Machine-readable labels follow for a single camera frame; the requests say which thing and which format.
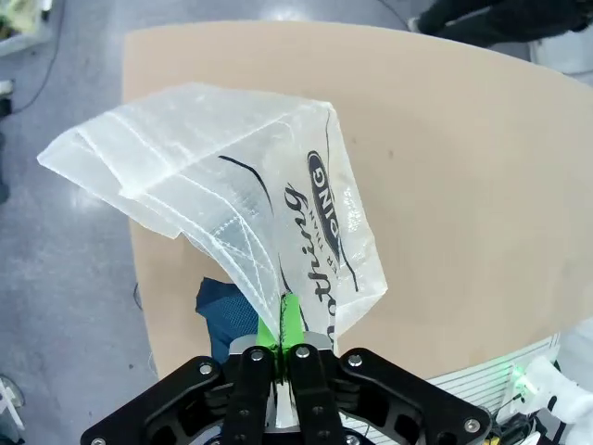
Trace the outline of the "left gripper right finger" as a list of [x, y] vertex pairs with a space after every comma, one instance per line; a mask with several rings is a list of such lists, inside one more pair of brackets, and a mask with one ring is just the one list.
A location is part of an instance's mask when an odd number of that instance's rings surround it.
[[490, 414], [364, 348], [342, 357], [306, 342], [297, 297], [281, 297], [283, 371], [306, 444], [349, 444], [346, 414], [399, 444], [481, 444]]

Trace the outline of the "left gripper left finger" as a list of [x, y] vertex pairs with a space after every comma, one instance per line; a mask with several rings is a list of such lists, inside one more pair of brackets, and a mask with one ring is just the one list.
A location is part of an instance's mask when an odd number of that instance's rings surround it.
[[282, 343], [260, 329], [226, 362], [197, 356], [82, 433], [82, 444], [280, 444], [266, 430]]

